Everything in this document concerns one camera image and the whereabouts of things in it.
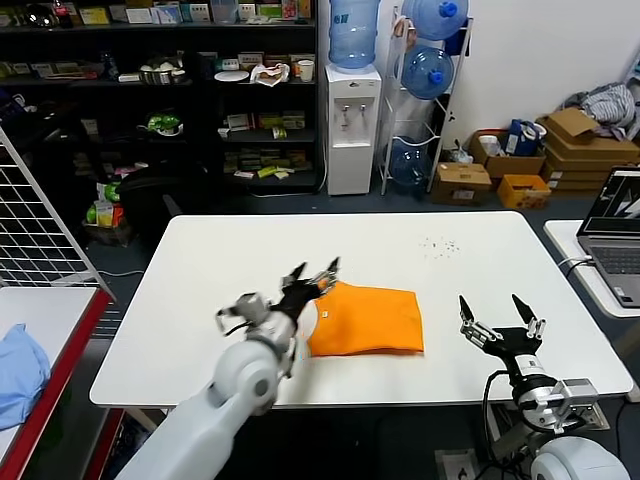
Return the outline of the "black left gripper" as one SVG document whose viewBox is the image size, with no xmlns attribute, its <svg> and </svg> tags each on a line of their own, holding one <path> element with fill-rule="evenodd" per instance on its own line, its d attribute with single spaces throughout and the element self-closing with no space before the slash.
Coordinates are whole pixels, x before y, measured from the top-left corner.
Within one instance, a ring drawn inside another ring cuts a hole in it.
<svg viewBox="0 0 640 480">
<path fill-rule="evenodd" d="M 336 257 L 329 266 L 313 279 L 299 280 L 306 268 L 302 262 L 281 279 L 283 296 L 274 305 L 274 310 L 285 314 L 291 320 L 298 320 L 305 306 L 322 295 L 321 290 L 331 290 L 338 281 L 340 258 Z"/>
</svg>

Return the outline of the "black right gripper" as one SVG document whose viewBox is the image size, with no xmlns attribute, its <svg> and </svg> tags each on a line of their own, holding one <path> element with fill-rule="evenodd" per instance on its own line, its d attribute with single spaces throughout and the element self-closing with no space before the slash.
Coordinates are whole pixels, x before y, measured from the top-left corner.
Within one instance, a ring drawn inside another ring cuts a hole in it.
<svg viewBox="0 0 640 480">
<path fill-rule="evenodd" d="M 546 374 L 536 355 L 542 344 L 544 320 L 537 318 L 532 308 L 516 294 L 511 298 L 527 329 L 506 327 L 493 330 L 477 322 L 460 295 L 460 333 L 474 345 L 484 345 L 486 354 L 499 358 L 506 367 L 510 383 L 520 383 L 525 377 Z"/>
</svg>

